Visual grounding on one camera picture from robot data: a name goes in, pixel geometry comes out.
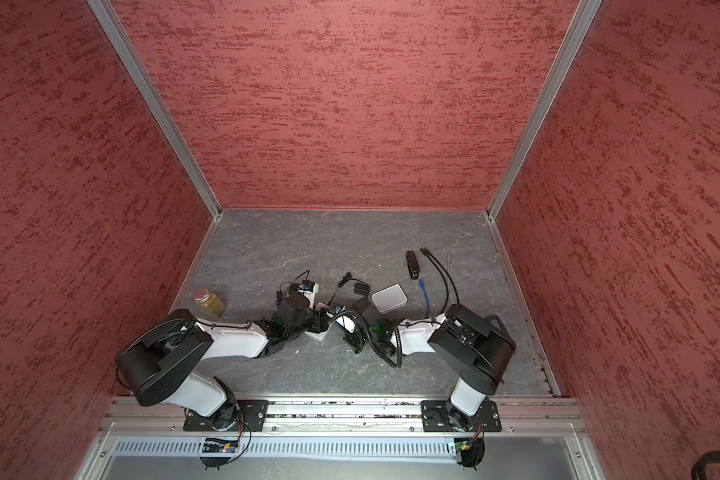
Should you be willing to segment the black power adapter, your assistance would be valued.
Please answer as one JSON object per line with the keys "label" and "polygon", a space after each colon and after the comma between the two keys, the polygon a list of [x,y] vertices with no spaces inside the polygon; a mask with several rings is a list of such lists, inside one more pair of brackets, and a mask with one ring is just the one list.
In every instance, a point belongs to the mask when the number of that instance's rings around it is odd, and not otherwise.
{"label": "black power adapter", "polygon": [[328,301],[327,305],[331,306],[333,304],[333,301],[339,292],[340,289],[342,289],[347,283],[353,283],[354,287],[354,294],[359,295],[361,297],[367,297],[370,293],[370,285],[363,280],[359,278],[355,278],[350,272],[347,272],[342,279],[338,282],[337,287],[331,296],[330,300]]}
{"label": "black power adapter", "polygon": [[310,269],[307,269],[297,275],[293,280],[283,282],[276,293],[276,303],[280,304],[290,293],[298,291],[300,289],[301,281],[308,280],[311,273]]}

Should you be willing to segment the black stapler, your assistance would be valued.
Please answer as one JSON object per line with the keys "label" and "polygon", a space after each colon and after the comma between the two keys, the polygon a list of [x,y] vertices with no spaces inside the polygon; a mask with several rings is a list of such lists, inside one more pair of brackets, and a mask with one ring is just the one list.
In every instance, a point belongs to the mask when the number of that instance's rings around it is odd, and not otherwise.
{"label": "black stapler", "polygon": [[420,266],[415,252],[412,250],[407,251],[405,259],[410,279],[418,280],[420,278]]}

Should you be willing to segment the white switch near right arm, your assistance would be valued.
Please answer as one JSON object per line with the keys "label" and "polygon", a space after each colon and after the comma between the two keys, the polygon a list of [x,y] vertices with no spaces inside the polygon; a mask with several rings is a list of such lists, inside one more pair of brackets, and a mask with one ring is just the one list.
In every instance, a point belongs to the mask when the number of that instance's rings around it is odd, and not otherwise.
{"label": "white switch near right arm", "polygon": [[408,298],[400,284],[394,284],[373,293],[371,301],[381,314],[389,313],[407,304]]}

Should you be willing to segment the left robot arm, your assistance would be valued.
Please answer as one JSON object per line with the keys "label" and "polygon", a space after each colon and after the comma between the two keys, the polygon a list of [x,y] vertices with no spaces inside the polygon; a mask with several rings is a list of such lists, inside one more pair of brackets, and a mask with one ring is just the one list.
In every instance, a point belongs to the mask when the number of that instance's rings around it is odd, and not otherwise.
{"label": "left robot arm", "polygon": [[301,293],[282,300],[271,318],[243,324],[215,324],[178,309],[116,355],[115,376],[143,407],[177,405],[205,427],[227,431],[242,419],[237,399],[223,381],[198,373],[197,365],[267,358],[305,332],[328,328],[326,309],[316,309],[314,299]]}

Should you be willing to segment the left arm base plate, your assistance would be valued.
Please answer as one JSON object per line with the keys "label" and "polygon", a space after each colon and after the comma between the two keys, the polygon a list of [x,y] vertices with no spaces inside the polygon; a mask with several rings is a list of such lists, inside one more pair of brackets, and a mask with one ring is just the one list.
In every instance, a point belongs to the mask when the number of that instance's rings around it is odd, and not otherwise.
{"label": "left arm base plate", "polygon": [[260,432],[267,416],[267,400],[237,400],[225,402],[210,417],[203,417],[192,410],[185,415],[183,430],[186,432],[217,432],[230,435],[234,431]]}

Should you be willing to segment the spice jar with brown contents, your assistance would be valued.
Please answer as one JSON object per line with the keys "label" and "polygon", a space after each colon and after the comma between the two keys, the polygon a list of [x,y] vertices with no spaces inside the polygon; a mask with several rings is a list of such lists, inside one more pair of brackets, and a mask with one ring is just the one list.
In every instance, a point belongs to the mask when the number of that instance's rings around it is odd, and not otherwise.
{"label": "spice jar with brown contents", "polygon": [[193,298],[199,307],[209,312],[215,318],[220,318],[226,310],[223,300],[208,288],[203,287],[197,289],[194,292]]}

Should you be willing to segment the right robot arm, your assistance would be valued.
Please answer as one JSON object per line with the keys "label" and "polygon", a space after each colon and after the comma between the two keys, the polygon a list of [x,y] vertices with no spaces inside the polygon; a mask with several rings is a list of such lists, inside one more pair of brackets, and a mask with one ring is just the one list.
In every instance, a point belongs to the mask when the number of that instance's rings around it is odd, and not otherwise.
{"label": "right robot arm", "polygon": [[438,355],[458,376],[449,399],[423,408],[424,428],[433,423],[450,431],[478,432],[479,411],[494,395],[512,359],[516,344],[501,319],[481,317],[455,303],[434,317],[391,320],[366,299],[331,317],[344,340],[357,352],[368,346],[377,357],[400,369],[407,356]]}

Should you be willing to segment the white switch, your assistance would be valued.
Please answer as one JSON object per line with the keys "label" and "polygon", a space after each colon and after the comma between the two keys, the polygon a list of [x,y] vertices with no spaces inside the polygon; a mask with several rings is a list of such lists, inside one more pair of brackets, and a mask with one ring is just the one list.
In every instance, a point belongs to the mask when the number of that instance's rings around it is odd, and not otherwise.
{"label": "white switch", "polygon": [[329,307],[323,302],[316,305],[312,318],[307,322],[305,334],[318,341],[322,341],[330,328],[331,318],[328,315]]}

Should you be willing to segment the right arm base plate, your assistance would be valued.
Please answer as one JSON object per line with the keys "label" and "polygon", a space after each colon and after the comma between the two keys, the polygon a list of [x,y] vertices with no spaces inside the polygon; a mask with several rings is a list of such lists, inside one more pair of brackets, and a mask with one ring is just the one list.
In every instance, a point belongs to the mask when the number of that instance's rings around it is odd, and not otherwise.
{"label": "right arm base plate", "polygon": [[502,431],[495,402],[484,400],[473,415],[467,415],[449,401],[425,400],[420,403],[425,432],[496,433]]}

